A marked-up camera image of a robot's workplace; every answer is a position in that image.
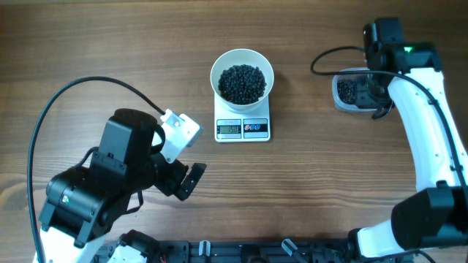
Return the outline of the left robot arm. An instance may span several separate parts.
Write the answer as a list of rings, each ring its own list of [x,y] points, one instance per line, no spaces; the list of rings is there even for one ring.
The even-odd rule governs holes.
[[[129,208],[133,194],[152,186],[184,201],[206,165],[182,164],[177,158],[202,133],[200,124],[171,110],[157,120],[148,113],[122,108],[107,120],[99,146],[54,176],[39,215],[38,262],[90,262],[114,222]]]

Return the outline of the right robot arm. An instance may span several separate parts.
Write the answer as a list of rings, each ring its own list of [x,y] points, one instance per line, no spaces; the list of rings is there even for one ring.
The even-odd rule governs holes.
[[[369,262],[467,244],[467,152],[447,103],[442,62],[430,42],[408,42],[396,18],[363,28],[366,63],[399,111],[412,151],[416,194],[388,220],[350,233]]]

